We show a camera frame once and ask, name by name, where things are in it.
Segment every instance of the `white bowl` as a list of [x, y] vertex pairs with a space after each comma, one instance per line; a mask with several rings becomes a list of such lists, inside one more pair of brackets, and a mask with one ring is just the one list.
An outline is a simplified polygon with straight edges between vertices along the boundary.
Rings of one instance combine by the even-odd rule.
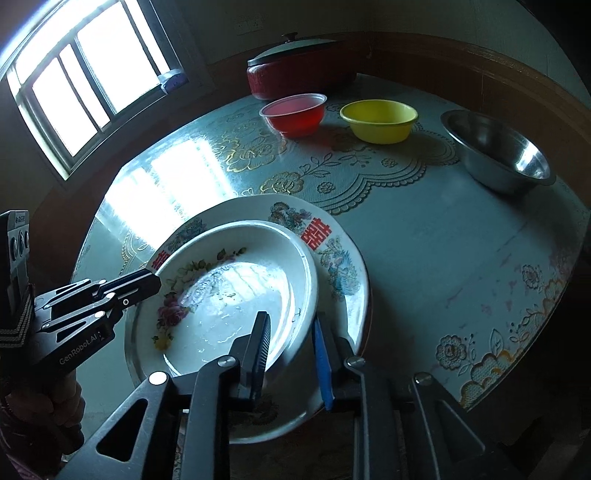
[[303, 344], [316, 311], [318, 280], [307, 245], [288, 229], [246, 220], [186, 243], [158, 270], [160, 292], [136, 312], [136, 368], [184, 375], [226, 355], [271, 317], [265, 378], [272, 382]]

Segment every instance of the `window frame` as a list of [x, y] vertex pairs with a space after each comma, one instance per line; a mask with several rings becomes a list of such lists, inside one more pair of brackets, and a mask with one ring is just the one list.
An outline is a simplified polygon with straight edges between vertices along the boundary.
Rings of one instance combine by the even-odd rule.
[[[41, 22], [39, 22], [35, 28], [27, 35], [26, 40], [23, 41], [20, 45], [19, 51], [16, 52], [11, 59], [11, 65], [8, 69], [7, 75], [16, 76], [15, 70], [15, 63], [18, 60], [18, 54], [20, 50], [24, 48], [27, 43], [34, 37], [35, 33], [41, 28], [44, 23], [51, 18], [53, 14], [55, 14], [58, 9], [66, 3], [67, 0], [60, 1], [59, 4], [51, 10], [51, 12], [46, 15]], [[110, 137], [115, 131], [120, 129], [124, 126], [127, 122], [129, 122], [133, 117], [137, 116], [141, 113], [144, 109], [148, 108], [152, 104], [156, 103], [161, 98], [165, 97], [166, 94], [160, 88], [160, 85], [154, 86], [151, 90], [145, 92], [141, 95], [138, 99], [130, 103], [127, 107], [123, 108], [120, 112], [116, 113], [115, 109], [111, 105], [108, 100], [107, 95], [102, 91], [100, 86], [100, 82], [97, 80], [95, 75], [92, 72], [92, 68], [88, 61], [85, 58], [84, 52], [80, 47], [80, 44], [77, 39], [78, 32], [84, 28], [88, 23], [98, 17], [101, 13], [106, 11], [108, 8], [112, 7], [113, 5], [121, 3], [126, 16], [131, 23], [132, 28], [134, 29], [134, 33], [137, 36], [142, 49], [154, 69], [156, 75], [160, 74], [152, 55], [142, 38], [139, 29], [129, 11], [129, 8], [125, 2], [125, 0], [107, 0], [104, 4], [96, 8], [93, 12], [89, 15], [84, 17], [76, 26], [67, 34], [65, 35], [43, 58], [43, 60], [35, 67], [33, 72], [29, 75], [29, 77], [22, 83], [20, 86], [19, 91], [16, 95], [14, 95], [14, 99], [16, 101], [17, 107], [21, 110], [21, 113], [28, 118], [25, 118], [25, 123], [29, 130], [32, 130], [34, 127], [37, 132], [32, 132], [35, 140], [39, 143], [39, 146], [43, 150], [43, 153], [50, 162], [53, 164], [53, 167], [57, 172], [60, 174], [63, 180], [66, 180], [70, 177], [70, 175], [81, 165], [85, 159], [88, 158], [103, 142], [105, 139]], [[176, 52], [171, 44], [171, 41], [168, 38], [164, 30], [164, 26], [162, 25], [156, 11], [154, 9], [154, 5], [150, 0], [138, 0], [138, 5], [148, 23], [148, 27], [150, 28], [158, 48], [161, 50], [168, 66], [171, 70], [173, 69], [180, 69], [181, 63], [178, 59]], [[92, 88], [93, 92], [97, 96], [100, 104], [102, 105], [103, 109], [105, 110], [107, 116], [109, 117], [109, 122], [104, 127], [99, 127], [96, 121], [94, 120], [92, 114], [88, 111], [86, 105], [80, 98], [80, 95], [76, 88], [74, 87], [72, 80], [64, 68], [63, 61], [60, 58], [60, 52], [66, 48], [68, 45], [72, 47], [74, 51], [74, 55], [76, 56], [77, 61], [82, 68], [88, 82], [90, 83], [90, 87]], [[43, 109], [41, 108], [40, 104], [38, 103], [37, 97], [33, 92], [33, 84], [38, 79], [39, 75], [47, 68], [47, 66], [54, 60], [60, 64], [60, 67], [66, 76], [66, 79], [74, 92], [74, 95], [77, 97], [80, 105], [86, 112], [86, 115], [95, 126], [97, 133], [75, 154], [71, 155], [70, 152], [67, 150], [66, 146], [61, 141], [58, 133], [51, 125], [49, 120], [47, 119]], [[203, 82], [199, 81], [197, 78], [197, 86], [202, 85]]]

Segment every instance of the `red pot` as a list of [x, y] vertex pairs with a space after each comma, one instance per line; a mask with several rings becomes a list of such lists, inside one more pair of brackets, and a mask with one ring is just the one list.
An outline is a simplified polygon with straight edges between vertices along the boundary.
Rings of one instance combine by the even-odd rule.
[[325, 92], [355, 79], [350, 54], [342, 42], [288, 40], [248, 61], [251, 92], [260, 100], [276, 100], [298, 93]]

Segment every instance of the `wall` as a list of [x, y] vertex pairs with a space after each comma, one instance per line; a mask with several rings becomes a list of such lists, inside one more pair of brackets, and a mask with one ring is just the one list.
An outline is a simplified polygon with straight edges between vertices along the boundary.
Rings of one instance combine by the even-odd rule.
[[[421, 33], [472, 43], [552, 78], [587, 107], [591, 96], [556, 40], [517, 0], [177, 0], [208, 63], [300, 36], [349, 31]], [[236, 19], [261, 13], [263, 30], [236, 36]]]

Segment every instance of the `flower pattern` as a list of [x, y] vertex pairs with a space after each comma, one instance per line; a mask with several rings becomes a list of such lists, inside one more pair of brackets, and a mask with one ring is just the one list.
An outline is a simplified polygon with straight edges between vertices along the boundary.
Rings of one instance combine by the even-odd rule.
[[386, 168], [393, 168], [398, 165], [398, 162], [393, 158], [385, 158], [381, 161], [381, 164]]
[[464, 361], [466, 357], [466, 345], [462, 343], [462, 339], [457, 335], [446, 335], [440, 340], [439, 345], [437, 345], [435, 358], [446, 370], [456, 370], [460, 368], [462, 361]]
[[169, 292], [164, 296], [164, 306], [158, 309], [158, 322], [166, 327], [178, 325], [189, 314], [188, 307], [178, 304], [176, 292]]
[[321, 184], [319, 184], [316, 187], [316, 190], [318, 190], [318, 193], [330, 193], [335, 189], [335, 184], [332, 183], [331, 181], [323, 181]]
[[169, 253], [173, 254], [189, 240], [201, 235], [206, 230], [207, 225], [203, 223], [203, 220], [201, 220], [199, 217], [195, 217], [189, 223], [187, 223], [170, 242], [166, 244], [166, 249], [169, 251]]
[[361, 286], [357, 269], [353, 265], [349, 252], [341, 246], [339, 236], [328, 240], [326, 248], [316, 253], [320, 255], [320, 265], [328, 270], [329, 283], [336, 300], [343, 301], [345, 295], [357, 293]]
[[163, 351], [170, 347], [174, 340], [172, 329], [190, 312], [194, 311], [195, 307], [199, 304], [199, 301], [195, 301], [195, 299], [202, 299], [204, 297], [204, 290], [207, 288], [211, 290], [214, 286], [211, 283], [207, 283], [198, 288], [197, 292], [193, 292], [190, 298], [179, 300], [181, 294], [193, 286], [196, 283], [195, 281], [208, 271], [218, 265], [234, 262], [236, 257], [239, 257], [244, 252], [246, 252], [246, 248], [244, 247], [230, 254], [226, 253], [225, 249], [222, 249], [217, 253], [215, 262], [209, 263], [205, 260], [191, 262], [185, 267], [179, 268], [176, 277], [166, 279], [165, 283], [171, 290], [164, 296], [163, 305], [158, 309], [158, 320], [156, 321], [157, 333], [152, 337], [156, 350]]
[[304, 209], [298, 212], [284, 202], [277, 202], [271, 207], [269, 221], [282, 225], [298, 235], [301, 235], [306, 229], [304, 220], [310, 220], [312, 214]]
[[301, 179], [299, 173], [295, 171], [284, 171], [265, 180], [265, 183], [261, 185], [261, 193], [272, 191], [292, 195], [300, 192], [303, 187], [304, 180]]
[[527, 288], [538, 290], [541, 285], [542, 270], [540, 266], [532, 267], [531, 265], [524, 265], [521, 268], [521, 275]]

